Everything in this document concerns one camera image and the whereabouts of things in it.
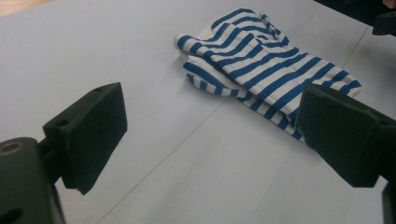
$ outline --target tabletop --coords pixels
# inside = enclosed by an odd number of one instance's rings
[[[320,156],[232,98],[199,91],[173,45],[239,7],[346,69],[396,119],[396,38],[310,0],[51,1],[0,18],[0,141],[120,82],[128,132],[93,189],[56,183],[67,223],[381,223],[380,178],[353,189]]]

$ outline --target black bracket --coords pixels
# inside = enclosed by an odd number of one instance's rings
[[[396,121],[343,93],[306,85],[296,127],[312,147],[354,188],[372,188],[380,175],[386,223],[396,218]]]
[[[88,92],[44,125],[46,138],[0,143],[0,224],[64,223],[54,183],[86,194],[127,131],[120,83]]]

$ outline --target striped cloth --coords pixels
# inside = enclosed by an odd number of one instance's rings
[[[197,88],[233,96],[304,142],[294,122],[305,84],[315,83],[349,96],[361,84],[343,69],[302,52],[261,13],[239,8],[216,19],[208,38],[177,35],[175,46]]]

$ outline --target folded garment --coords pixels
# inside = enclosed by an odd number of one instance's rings
[[[239,8],[216,19],[207,37],[175,37],[187,61],[187,78],[201,90],[236,97],[295,138],[304,86],[315,83],[356,95],[361,84],[348,72],[290,44],[269,18]]]

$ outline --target white surface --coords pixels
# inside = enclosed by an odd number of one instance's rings
[[[57,183],[68,223],[381,223],[381,179],[353,189],[275,125],[196,90],[173,47],[237,7],[344,66],[396,119],[396,38],[309,0],[54,1],[0,18],[0,141],[120,81],[129,131],[87,195]]]

